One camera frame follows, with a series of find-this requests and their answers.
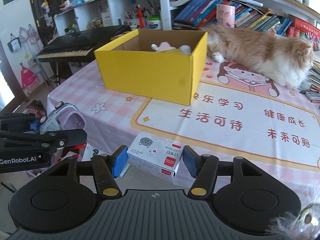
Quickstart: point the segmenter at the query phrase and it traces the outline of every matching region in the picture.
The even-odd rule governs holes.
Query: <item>table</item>
[[[237,63],[207,59],[191,106],[106,90],[96,61],[49,94],[48,112],[59,101],[78,107],[88,142],[110,154],[143,130],[223,161],[243,156],[302,201],[308,184],[320,179],[319,106]],[[184,187],[194,181],[183,162],[173,178],[155,175]],[[216,189],[228,180],[218,178]]]

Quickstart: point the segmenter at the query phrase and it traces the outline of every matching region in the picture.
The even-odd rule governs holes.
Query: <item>cartoon girl print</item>
[[[220,64],[218,81],[225,85],[257,92],[259,94],[279,96],[279,90],[268,77],[247,70],[243,65],[236,62],[222,62]]]

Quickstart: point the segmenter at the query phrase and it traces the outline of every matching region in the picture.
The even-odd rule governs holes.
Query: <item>white small box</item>
[[[182,150],[183,146],[172,141],[141,132],[132,142],[127,154],[129,159],[173,177],[177,173]]]
[[[101,18],[102,18],[103,27],[112,26],[112,20],[111,20],[109,9],[107,12],[101,14]]]

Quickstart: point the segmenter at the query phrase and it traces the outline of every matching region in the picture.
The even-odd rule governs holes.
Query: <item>yellow cardboard box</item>
[[[191,47],[191,55],[157,53],[151,44],[167,41]],[[97,49],[95,57],[110,90],[189,106],[196,92],[207,51],[207,33],[139,29]]]

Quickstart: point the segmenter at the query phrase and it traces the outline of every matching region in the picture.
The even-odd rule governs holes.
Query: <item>cat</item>
[[[303,38],[275,38],[269,33],[215,24],[201,31],[208,32],[207,55],[214,61],[238,62],[280,86],[296,89],[312,67],[312,42]]]

